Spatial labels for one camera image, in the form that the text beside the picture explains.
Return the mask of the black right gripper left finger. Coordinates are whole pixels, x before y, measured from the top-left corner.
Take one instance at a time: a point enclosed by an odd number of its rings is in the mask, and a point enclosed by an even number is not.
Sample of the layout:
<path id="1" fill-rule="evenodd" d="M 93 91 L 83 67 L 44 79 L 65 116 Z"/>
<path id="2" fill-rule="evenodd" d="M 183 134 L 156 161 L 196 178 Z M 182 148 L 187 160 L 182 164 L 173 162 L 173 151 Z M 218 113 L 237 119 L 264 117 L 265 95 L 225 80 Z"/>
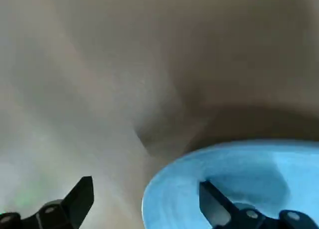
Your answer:
<path id="1" fill-rule="evenodd" d="M 93 178 L 84 176 L 65 198 L 47 202 L 27 218 L 22 218 L 17 212 L 1 214 L 0 227 L 2 229 L 78 229 L 93 203 Z"/>

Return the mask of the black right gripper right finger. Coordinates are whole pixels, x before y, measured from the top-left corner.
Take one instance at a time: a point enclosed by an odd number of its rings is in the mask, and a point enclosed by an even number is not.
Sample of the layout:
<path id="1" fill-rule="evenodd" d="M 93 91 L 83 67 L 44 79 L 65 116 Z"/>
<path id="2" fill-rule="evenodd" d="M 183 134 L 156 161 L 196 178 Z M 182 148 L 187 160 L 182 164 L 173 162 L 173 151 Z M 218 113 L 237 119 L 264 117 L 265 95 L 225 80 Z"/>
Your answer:
<path id="1" fill-rule="evenodd" d="M 210 181 L 199 183 L 199 208 L 214 229 L 317 229 L 308 215 L 282 210 L 277 219 L 257 209 L 239 209 Z"/>

